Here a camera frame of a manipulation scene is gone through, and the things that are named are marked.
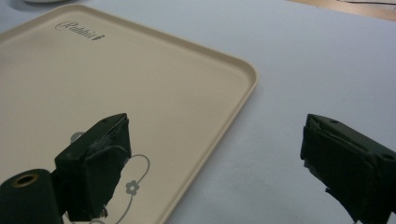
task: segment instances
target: flower design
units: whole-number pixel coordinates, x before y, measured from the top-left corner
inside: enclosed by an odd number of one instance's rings
[[[126,193],[127,194],[132,194],[132,196],[135,196],[138,190],[139,190],[139,185],[137,184],[137,182],[135,180],[126,184]]]

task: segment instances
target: printed logo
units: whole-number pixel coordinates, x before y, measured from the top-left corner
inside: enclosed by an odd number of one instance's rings
[[[76,21],[64,21],[55,26],[57,31],[71,31],[78,35],[84,36],[90,40],[98,40],[105,37],[105,35],[99,35],[95,31],[92,31],[86,27],[78,24]]]

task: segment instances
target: wooden surface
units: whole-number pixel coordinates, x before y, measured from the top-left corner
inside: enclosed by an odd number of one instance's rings
[[[358,4],[351,4],[346,2],[339,2],[335,0],[290,0],[291,2],[303,3],[315,7],[326,7],[342,12],[375,17],[388,21],[396,21],[396,12],[385,10],[382,8],[361,6]]]

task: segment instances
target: beige plastic tray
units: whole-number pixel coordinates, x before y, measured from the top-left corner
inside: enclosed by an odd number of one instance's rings
[[[53,171],[73,133],[126,112],[134,156],[93,223],[164,223],[256,83],[234,57],[59,7],[0,34],[0,181]]]

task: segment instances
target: white table surface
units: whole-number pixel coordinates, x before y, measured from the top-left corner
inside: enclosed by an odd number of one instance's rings
[[[353,222],[303,167],[303,126],[319,114],[396,149],[395,22],[284,0],[3,0],[0,32],[70,3],[231,54],[260,76],[168,223]]]

